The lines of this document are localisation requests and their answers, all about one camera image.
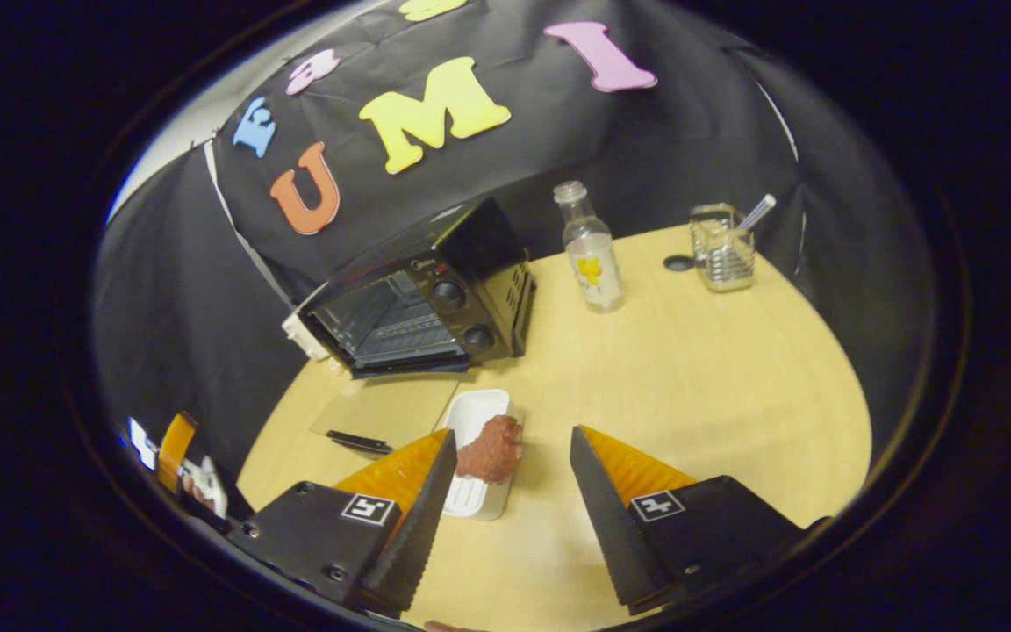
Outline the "white toaster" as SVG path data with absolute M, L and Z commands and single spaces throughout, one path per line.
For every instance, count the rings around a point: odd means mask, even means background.
M 326 351 L 324 345 L 321 345 L 320 340 L 310 332 L 310 329 L 306 327 L 304 320 L 301 319 L 298 311 L 290 313 L 289 317 L 282 323 L 282 328 L 286 334 L 286 337 L 290 341 L 293 341 L 310 360 L 321 361 L 329 357 L 329 352 Z

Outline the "clear straw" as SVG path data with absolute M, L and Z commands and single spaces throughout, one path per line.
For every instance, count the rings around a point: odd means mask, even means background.
M 773 211 L 778 201 L 773 195 L 763 196 L 762 199 L 759 200 L 756 207 L 751 209 L 751 212 L 747 213 L 747 215 L 743 217 L 741 223 L 739 223 L 736 228 L 738 231 L 750 231 L 750 229 L 757 225 L 759 221 L 765 219 L 767 213 Z

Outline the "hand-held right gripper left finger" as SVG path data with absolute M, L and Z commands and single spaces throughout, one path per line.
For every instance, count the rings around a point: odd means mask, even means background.
M 455 433 L 441 429 L 336 485 L 292 485 L 228 541 L 321 599 L 397 619 L 432 555 L 456 464 Z

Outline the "black electric oven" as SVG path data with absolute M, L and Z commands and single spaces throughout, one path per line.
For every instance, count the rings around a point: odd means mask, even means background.
M 293 312 L 354 379 L 463 373 L 525 353 L 529 260 L 497 200 L 475 197 L 342 264 Z

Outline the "clear glass holder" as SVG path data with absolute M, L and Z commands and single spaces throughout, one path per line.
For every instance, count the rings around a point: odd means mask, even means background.
M 695 205 L 690 211 L 694 262 L 703 284 L 717 293 L 745 291 L 756 281 L 753 233 L 732 205 Z

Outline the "white rectangular tray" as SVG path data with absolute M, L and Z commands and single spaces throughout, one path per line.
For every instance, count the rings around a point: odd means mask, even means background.
M 457 393 L 447 409 L 441 427 L 453 429 L 456 448 L 462 449 L 481 435 L 486 421 L 501 415 L 523 424 L 525 413 L 511 400 L 508 391 L 466 391 Z M 455 519 L 494 521 L 505 511 L 511 488 L 508 476 L 501 483 L 486 483 L 473 476 L 454 475 L 444 503 L 444 513 Z

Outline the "clear bottle with yellow label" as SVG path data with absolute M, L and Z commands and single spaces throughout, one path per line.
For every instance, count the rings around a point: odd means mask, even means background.
M 599 219 L 579 181 L 559 183 L 553 196 L 564 219 L 564 251 L 583 300 L 598 313 L 618 311 L 623 305 L 623 283 L 610 228 Z

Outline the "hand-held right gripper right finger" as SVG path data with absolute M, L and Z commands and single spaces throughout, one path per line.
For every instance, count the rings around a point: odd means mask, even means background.
M 734 477 L 694 479 L 585 425 L 573 428 L 570 465 L 615 596 L 632 615 L 746 592 L 826 524 L 802 527 Z

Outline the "black backdrop cloth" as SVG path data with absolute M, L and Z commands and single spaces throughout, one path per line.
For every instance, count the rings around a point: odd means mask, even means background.
M 934 340 L 914 200 L 806 77 L 662 0 L 466 0 L 416 20 L 359 3 L 245 61 L 238 95 L 168 164 L 137 164 L 105 228 L 91 307 L 113 423 L 193 413 L 240 475 L 304 355 L 280 327 L 363 249 L 491 195 L 530 255 L 559 249 L 551 188 L 581 179 L 618 236 L 694 205 L 778 208 L 759 252 L 862 385 L 871 460 Z

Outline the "red meat steak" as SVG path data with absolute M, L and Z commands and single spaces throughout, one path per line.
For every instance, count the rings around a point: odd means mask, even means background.
M 520 421 L 501 413 L 483 424 L 473 442 L 458 449 L 455 476 L 502 485 L 517 468 L 523 452 Z

